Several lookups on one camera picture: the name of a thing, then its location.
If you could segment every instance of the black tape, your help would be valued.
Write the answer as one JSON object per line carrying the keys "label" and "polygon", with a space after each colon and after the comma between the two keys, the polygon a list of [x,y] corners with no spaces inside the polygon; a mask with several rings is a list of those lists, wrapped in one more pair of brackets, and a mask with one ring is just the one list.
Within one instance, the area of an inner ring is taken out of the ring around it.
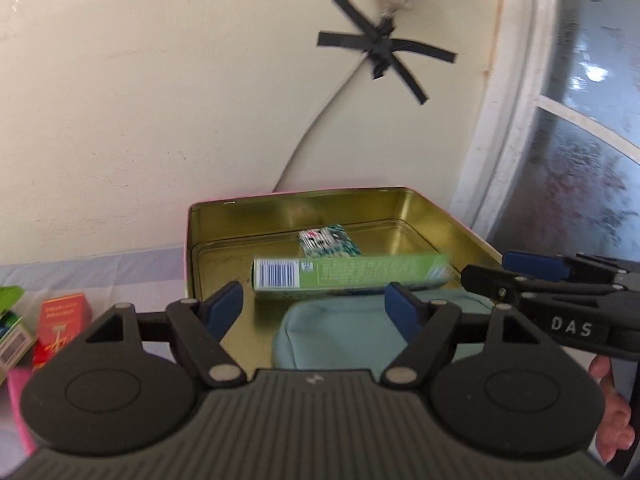
{"label": "black tape", "polygon": [[442,48],[412,40],[396,40],[389,36],[394,30],[393,20],[383,18],[378,26],[371,23],[349,0],[333,0],[334,4],[358,27],[364,34],[341,34],[340,32],[321,31],[318,34],[318,46],[335,46],[350,50],[367,52],[373,63],[373,79],[385,75],[391,67],[402,78],[418,102],[424,104],[428,97],[422,90],[409,69],[393,54],[404,51],[422,56],[429,56],[447,63],[456,62],[456,54]]}

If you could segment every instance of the light blue pouch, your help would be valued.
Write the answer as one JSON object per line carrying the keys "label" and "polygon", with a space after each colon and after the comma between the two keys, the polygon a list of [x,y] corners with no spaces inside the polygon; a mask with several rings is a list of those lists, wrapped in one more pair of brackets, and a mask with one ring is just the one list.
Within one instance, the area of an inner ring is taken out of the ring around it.
{"label": "light blue pouch", "polygon": [[[488,298],[462,289],[426,290],[423,301],[447,300],[463,312],[489,314]],[[406,347],[385,313],[383,295],[336,296],[302,301],[286,313],[273,339],[273,365],[298,370],[369,369],[377,379]],[[458,345],[454,360],[482,351],[482,344]]]}

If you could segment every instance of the metal tin box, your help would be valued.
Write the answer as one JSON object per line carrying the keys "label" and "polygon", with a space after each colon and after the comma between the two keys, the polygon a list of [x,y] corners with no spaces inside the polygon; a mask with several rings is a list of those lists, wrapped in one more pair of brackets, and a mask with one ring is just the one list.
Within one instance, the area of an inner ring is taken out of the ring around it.
{"label": "metal tin box", "polygon": [[244,308],[222,341],[249,374],[271,367],[271,338],[291,300],[256,305],[257,256],[302,256],[298,232],[341,224],[363,254],[437,251],[450,257],[453,281],[468,264],[498,267],[500,254],[447,212],[407,188],[332,189],[201,202],[189,211],[188,294],[202,300],[230,280],[244,288]]}

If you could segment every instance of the pink object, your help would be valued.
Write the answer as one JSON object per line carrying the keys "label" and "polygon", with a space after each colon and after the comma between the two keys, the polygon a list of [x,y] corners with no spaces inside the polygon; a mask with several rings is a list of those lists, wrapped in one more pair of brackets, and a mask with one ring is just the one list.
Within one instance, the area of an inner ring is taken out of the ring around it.
{"label": "pink object", "polygon": [[9,386],[11,410],[14,412],[15,427],[18,430],[20,442],[27,455],[32,455],[38,449],[20,415],[20,394],[30,377],[31,370],[29,368],[12,368],[7,374],[7,385]]}

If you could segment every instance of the white door frame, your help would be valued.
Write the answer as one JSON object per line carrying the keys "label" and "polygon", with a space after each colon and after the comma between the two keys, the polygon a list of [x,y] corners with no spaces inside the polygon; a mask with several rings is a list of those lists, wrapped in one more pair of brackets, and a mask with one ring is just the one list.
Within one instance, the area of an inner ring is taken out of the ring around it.
{"label": "white door frame", "polygon": [[497,57],[449,211],[472,225],[498,163],[529,58],[538,0],[502,0]]}
{"label": "white door frame", "polygon": [[510,196],[511,187],[515,183],[524,155],[529,147],[532,128],[539,108],[579,126],[640,164],[639,146],[620,137],[615,131],[591,118],[542,95],[543,85],[546,83],[548,74],[552,45],[555,41],[557,13],[558,0],[536,0],[529,56],[495,171],[488,186],[485,187],[486,192],[483,192],[482,187],[476,187],[475,192],[482,193],[481,205],[478,208],[474,208],[472,202],[467,200],[466,210],[463,207],[458,210],[453,209],[460,219],[484,238],[491,234]]}

